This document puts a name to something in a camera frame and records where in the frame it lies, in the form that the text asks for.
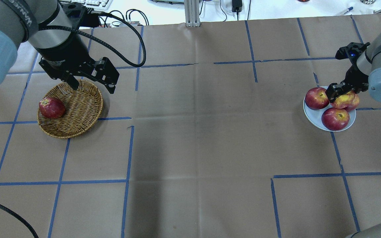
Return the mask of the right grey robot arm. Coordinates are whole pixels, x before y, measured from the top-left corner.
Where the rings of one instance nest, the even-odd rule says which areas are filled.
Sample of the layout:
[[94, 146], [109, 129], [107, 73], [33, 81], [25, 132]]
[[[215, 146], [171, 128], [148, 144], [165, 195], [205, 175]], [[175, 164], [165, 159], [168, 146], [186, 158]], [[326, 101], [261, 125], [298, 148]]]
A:
[[331, 102], [336, 102], [350, 91], [368, 91], [373, 99], [381, 102], [381, 33], [372, 43], [351, 42], [340, 47], [335, 58], [348, 59], [351, 66], [343, 81], [328, 86], [326, 95]]

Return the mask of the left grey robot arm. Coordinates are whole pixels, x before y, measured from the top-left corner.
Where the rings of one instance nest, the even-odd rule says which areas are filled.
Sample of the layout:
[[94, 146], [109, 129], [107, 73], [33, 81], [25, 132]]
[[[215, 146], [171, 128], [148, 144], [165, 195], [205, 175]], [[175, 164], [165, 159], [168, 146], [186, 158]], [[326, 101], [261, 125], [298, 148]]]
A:
[[94, 60], [80, 38], [79, 27], [99, 24], [97, 13], [79, 3], [57, 0], [0, 0], [0, 84], [28, 42], [41, 55], [39, 65], [54, 80], [77, 90], [76, 77], [99, 82], [115, 92], [119, 73], [111, 61]]

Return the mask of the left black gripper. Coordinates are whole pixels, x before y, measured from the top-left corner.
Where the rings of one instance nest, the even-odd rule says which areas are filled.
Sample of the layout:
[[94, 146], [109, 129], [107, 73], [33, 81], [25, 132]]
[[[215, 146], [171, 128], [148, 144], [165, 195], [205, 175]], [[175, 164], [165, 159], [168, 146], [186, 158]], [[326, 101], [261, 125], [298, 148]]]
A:
[[[39, 65], [51, 77], [60, 79], [65, 71], [76, 73], [82, 64], [91, 65], [91, 77], [94, 82], [101, 83], [110, 94], [115, 93], [119, 72], [109, 58], [102, 57], [93, 60], [87, 50], [86, 45], [76, 33], [70, 33], [66, 41], [60, 45], [38, 49], [41, 55]], [[78, 90], [80, 83], [72, 75], [68, 74], [65, 82], [72, 90]]]

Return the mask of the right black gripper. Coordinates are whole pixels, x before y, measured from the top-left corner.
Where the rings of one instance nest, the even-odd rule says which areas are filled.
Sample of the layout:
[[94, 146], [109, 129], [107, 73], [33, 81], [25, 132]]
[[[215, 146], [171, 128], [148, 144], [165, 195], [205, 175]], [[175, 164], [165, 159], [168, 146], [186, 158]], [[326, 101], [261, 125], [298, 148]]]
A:
[[351, 66], [341, 83], [331, 83], [326, 89], [329, 102], [334, 102], [341, 95], [354, 91], [355, 93], [365, 92], [369, 88], [368, 75], [362, 73], [357, 67]]

